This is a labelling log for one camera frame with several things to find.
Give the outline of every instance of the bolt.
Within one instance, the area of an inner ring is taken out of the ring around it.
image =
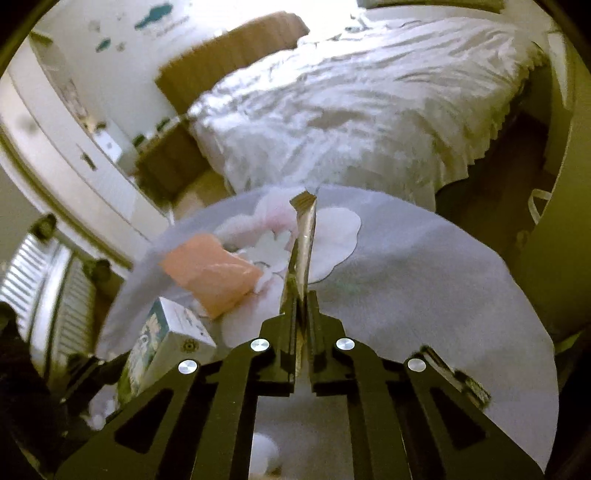
[[[413,372],[424,372],[427,369],[427,364],[420,358],[411,358],[407,365]]]
[[[197,369],[197,362],[195,360],[183,360],[178,365],[178,371],[183,375],[192,374]]]
[[[355,342],[350,338],[339,338],[336,341],[336,347],[339,350],[352,350],[355,347]]]
[[[270,346],[271,344],[269,343],[269,340],[266,340],[264,338],[257,338],[251,342],[251,348],[255,352],[264,352]]]

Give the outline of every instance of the door handle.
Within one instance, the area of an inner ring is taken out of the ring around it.
[[[90,157],[90,155],[88,153],[86,153],[84,150],[82,150],[82,147],[78,144],[76,144],[76,146],[80,149],[80,151],[82,152],[82,155],[80,156],[81,160],[84,160],[86,162],[86,164],[90,167],[90,169],[92,171],[96,171],[96,165],[95,163],[92,161],[92,158]]]

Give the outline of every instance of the white duvet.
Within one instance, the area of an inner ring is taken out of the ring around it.
[[[510,24],[378,24],[238,70],[189,115],[204,154],[236,192],[335,183],[434,210],[436,191],[467,177],[543,60]]]

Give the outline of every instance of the packaging box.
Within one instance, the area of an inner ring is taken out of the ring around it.
[[[216,344],[191,310],[160,297],[150,310],[117,385],[122,407],[187,359],[205,364]]]

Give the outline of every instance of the wooden headboard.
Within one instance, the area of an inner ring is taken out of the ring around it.
[[[182,115],[227,74],[276,51],[295,48],[309,31],[296,14],[277,12],[256,18],[169,61],[160,68],[156,85]]]

